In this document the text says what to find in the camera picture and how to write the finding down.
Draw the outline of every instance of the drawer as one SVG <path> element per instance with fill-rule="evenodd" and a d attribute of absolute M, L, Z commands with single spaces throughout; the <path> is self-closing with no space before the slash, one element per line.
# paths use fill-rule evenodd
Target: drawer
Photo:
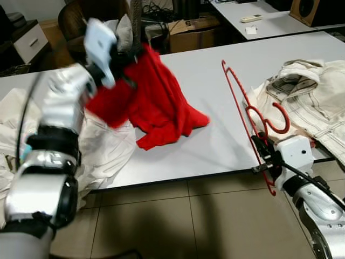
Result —
<path fill-rule="evenodd" d="M 41 27 L 37 24 L 14 43 L 18 54 L 24 63 L 29 63 L 37 53 L 48 43 Z"/>

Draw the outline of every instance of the white table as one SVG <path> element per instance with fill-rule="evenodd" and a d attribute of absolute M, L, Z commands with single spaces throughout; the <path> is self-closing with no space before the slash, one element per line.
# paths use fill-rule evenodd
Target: white table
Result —
<path fill-rule="evenodd" d="M 137 148 L 124 168 L 101 189 L 238 172 L 256 166 L 221 61 L 225 59 L 249 89 L 275 74 L 283 62 L 298 58 L 343 59 L 345 45 L 325 32 L 317 32 L 162 56 L 188 102 L 209 115 L 211 124 L 175 144 L 149 151 Z M 0 98 L 13 87 L 27 88 L 33 78 L 32 74 L 0 78 Z M 38 104 L 43 94 L 44 90 L 39 90 Z M 143 135 L 136 132 L 138 138 Z M 316 149 L 313 154 L 317 160 L 327 157 Z"/>
<path fill-rule="evenodd" d="M 306 33 L 344 27 L 345 24 L 308 27 L 289 15 L 290 11 L 280 12 L 265 1 L 238 4 L 237 2 L 211 4 L 228 20 L 247 40 L 272 38 L 284 35 Z M 261 21 L 241 23 L 241 18 L 252 15 L 262 15 Z M 257 34 L 248 35 L 246 27 L 255 26 Z"/>

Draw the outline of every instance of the remote control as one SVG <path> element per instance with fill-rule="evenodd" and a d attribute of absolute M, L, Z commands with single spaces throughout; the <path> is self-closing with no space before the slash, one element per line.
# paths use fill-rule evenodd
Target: remote control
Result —
<path fill-rule="evenodd" d="M 242 23 L 250 23 L 258 20 L 262 20 L 263 16 L 262 15 L 253 15 L 253 16 L 248 16 L 248 17 L 243 17 L 241 19 Z"/>

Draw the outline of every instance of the white cloth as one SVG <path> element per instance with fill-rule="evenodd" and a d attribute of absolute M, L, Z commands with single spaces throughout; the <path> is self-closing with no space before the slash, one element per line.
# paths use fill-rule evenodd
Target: white cloth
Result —
<path fill-rule="evenodd" d="M 248 97 L 277 128 L 284 128 L 285 123 L 272 103 L 280 103 L 288 113 L 291 129 L 286 134 L 269 129 L 272 138 L 306 134 L 345 165 L 345 61 L 288 61 Z M 259 117 L 253 114 L 253 119 L 262 129 Z"/>
<path fill-rule="evenodd" d="M 14 176 L 11 159 L 15 156 L 18 119 L 26 98 L 23 89 L 12 89 L 0 101 L 0 214 L 3 214 L 5 198 Z M 23 128 L 22 148 L 28 135 L 37 129 L 40 110 L 30 102 Z M 97 189 L 108 178 L 117 173 L 129 160 L 136 147 L 135 131 L 129 121 L 121 127 L 112 129 L 105 122 L 85 114 L 85 120 L 79 136 L 79 149 L 82 153 L 82 165 L 76 172 L 78 180 L 78 208 L 85 205 L 81 200 L 91 189 Z"/>

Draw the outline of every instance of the red cloth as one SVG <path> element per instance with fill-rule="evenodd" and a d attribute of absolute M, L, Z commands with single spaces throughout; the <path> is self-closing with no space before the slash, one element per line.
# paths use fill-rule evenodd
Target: red cloth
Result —
<path fill-rule="evenodd" d="M 192 129 L 206 126 L 210 120 L 191 107 L 184 98 L 174 75 L 161 62 L 158 53 L 144 46 L 145 52 L 124 69 L 137 83 L 134 90 L 123 80 L 112 89 L 102 87 L 87 109 L 116 128 L 127 119 L 146 135 L 137 141 L 149 150 L 176 142 Z"/>

